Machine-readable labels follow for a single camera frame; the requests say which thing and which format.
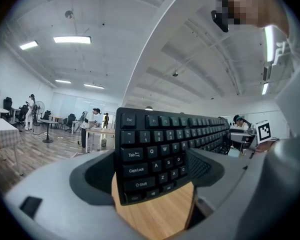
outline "black pants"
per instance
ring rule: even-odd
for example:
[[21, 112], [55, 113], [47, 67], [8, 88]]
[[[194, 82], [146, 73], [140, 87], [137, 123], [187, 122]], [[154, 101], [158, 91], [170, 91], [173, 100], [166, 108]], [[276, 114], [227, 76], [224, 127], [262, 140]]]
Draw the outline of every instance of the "black pants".
[[81, 143], [83, 148], [86, 148], [86, 136], [87, 136], [87, 129], [81, 128]]

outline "black keyboard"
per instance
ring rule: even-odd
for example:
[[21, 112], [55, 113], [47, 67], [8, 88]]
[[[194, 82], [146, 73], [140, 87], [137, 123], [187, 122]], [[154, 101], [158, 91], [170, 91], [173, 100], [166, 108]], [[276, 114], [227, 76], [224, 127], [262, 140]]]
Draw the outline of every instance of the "black keyboard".
[[229, 128], [223, 118], [118, 108], [115, 171], [121, 205], [154, 199], [190, 182], [185, 150], [227, 154]]

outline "fluorescent ceiling light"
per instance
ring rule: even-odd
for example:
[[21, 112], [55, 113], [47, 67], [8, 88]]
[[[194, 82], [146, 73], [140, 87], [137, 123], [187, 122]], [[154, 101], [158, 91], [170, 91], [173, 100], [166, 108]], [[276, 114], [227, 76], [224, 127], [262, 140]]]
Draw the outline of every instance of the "fluorescent ceiling light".
[[268, 83], [268, 82], [266, 82], [266, 83], [263, 85], [262, 95], [265, 95], [265, 94], [266, 94], [267, 89], [268, 89], [268, 86], [269, 86], [269, 83]]
[[266, 61], [271, 62], [274, 60], [274, 31], [273, 26], [267, 26], [265, 29], [265, 40], [266, 40]]
[[84, 86], [94, 87], [94, 88], [99, 88], [99, 89], [104, 89], [104, 87], [102, 87], [102, 86], [96, 86], [96, 85], [90, 85], [90, 84], [84, 84]]
[[147, 107], [145, 108], [145, 110], [153, 111], [154, 109], [152, 108], [152, 106], [147, 106]]
[[59, 82], [59, 83], [66, 83], [66, 84], [71, 84], [70, 81], [64, 81], [64, 80], [55, 80], [56, 82]]
[[29, 42], [29, 43], [20, 45], [20, 48], [21, 48], [22, 50], [25, 50], [25, 49], [29, 49], [29, 48], [31, 48], [31, 47], [36, 47], [36, 46], [38, 46], [37, 41], [33, 41], [33, 42]]
[[90, 36], [58, 36], [53, 38], [56, 43], [91, 44]]

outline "wooden floor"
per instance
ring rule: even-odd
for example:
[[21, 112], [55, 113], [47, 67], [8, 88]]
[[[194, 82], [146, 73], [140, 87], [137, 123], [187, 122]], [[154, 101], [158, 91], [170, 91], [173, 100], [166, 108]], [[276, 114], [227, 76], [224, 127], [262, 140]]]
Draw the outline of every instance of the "wooden floor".
[[[64, 129], [49, 129], [49, 137], [53, 139], [53, 143], [44, 143], [47, 137], [47, 127], [34, 126], [32, 131], [23, 130], [20, 132], [22, 144], [17, 146], [20, 164], [23, 170], [23, 176], [20, 176], [16, 166], [16, 159], [13, 147], [0, 149], [0, 193], [4, 195], [15, 184], [21, 181], [25, 176], [30, 174], [35, 169], [50, 164], [62, 159], [68, 159], [74, 155], [79, 156], [85, 153], [85, 149], [78, 145], [78, 140], [81, 144], [81, 134], [64, 131]], [[96, 151], [100, 143], [100, 134], [95, 134], [94, 145], [92, 146], [92, 137], [88, 140], [90, 151]], [[106, 147], [101, 147], [101, 150], [113, 149], [114, 138], [110, 135], [104, 135], [107, 139]], [[3, 160], [2, 155], [5, 154], [7, 159]]]

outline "standing fan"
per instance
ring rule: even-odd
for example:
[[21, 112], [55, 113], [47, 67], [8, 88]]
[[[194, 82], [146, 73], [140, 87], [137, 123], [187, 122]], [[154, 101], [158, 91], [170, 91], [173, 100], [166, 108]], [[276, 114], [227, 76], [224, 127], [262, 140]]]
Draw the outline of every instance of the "standing fan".
[[41, 115], [42, 118], [42, 114], [43, 112], [45, 112], [45, 104], [42, 101], [37, 101], [35, 103], [35, 111], [34, 111], [34, 117], [33, 117], [33, 124], [35, 126], [39, 126], [40, 124], [38, 123], [38, 117], [39, 114]]

